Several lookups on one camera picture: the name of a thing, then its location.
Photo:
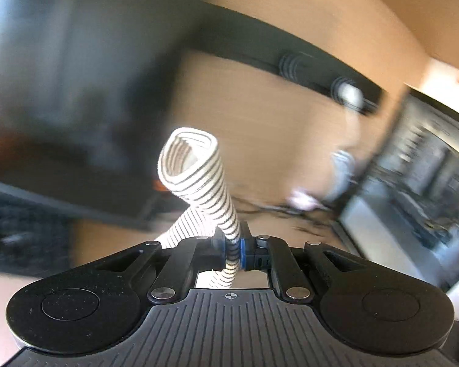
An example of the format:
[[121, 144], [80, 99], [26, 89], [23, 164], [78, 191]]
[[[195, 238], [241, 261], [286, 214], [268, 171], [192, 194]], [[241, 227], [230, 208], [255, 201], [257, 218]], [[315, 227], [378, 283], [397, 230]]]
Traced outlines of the black keyboard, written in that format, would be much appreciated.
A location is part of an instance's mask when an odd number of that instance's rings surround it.
[[0, 193], [0, 272], [49, 277], [71, 269], [73, 220]]

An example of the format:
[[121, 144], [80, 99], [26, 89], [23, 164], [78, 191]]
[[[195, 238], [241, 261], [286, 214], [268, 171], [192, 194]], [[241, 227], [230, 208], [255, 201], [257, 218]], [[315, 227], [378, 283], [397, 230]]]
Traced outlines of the striped beige shirt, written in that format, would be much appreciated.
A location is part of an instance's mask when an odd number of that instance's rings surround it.
[[156, 240], [162, 248], [200, 236], [225, 236], [225, 267], [202, 275], [207, 288], [229, 288], [240, 270], [241, 226], [225, 180], [219, 143], [211, 133], [197, 128], [175, 129], [160, 153], [157, 172], [162, 185], [189, 207]]

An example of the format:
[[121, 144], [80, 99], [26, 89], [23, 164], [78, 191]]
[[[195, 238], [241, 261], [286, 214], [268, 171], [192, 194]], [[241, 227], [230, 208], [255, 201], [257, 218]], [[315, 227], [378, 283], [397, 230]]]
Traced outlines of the black wall socket strip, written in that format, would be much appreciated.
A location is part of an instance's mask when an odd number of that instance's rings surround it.
[[281, 76], [338, 104], [343, 103], [338, 87], [347, 83], [363, 94], [361, 113], [378, 110], [383, 89], [325, 50], [254, 17], [210, 3], [205, 7], [197, 50]]

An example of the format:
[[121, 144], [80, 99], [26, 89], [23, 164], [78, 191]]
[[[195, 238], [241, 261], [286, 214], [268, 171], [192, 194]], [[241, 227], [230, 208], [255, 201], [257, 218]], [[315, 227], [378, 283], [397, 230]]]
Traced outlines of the crumpled white paper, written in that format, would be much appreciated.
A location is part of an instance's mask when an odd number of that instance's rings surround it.
[[290, 196], [288, 197], [288, 203], [292, 208], [303, 212], [311, 212], [323, 207], [319, 200], [307, 193], [306, 190], [302, 189], [292, 190]]

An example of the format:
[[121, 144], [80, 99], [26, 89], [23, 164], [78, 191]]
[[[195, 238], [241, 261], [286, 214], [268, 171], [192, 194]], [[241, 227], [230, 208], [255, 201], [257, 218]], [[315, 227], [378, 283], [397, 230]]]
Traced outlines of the glass computer case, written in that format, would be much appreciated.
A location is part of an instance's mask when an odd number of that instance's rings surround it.
[[410, 88], [341, 208], [352, 251], [444, 292], [459, 281], [459, 113]]

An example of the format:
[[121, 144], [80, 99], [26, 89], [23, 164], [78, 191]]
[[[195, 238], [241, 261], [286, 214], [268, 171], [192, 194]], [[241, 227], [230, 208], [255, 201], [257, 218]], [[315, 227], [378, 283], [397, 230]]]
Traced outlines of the curved computer monitor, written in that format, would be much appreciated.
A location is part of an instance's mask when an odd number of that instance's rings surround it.
[[146, 228], [202, 0], [0, 0], [0, 192]]

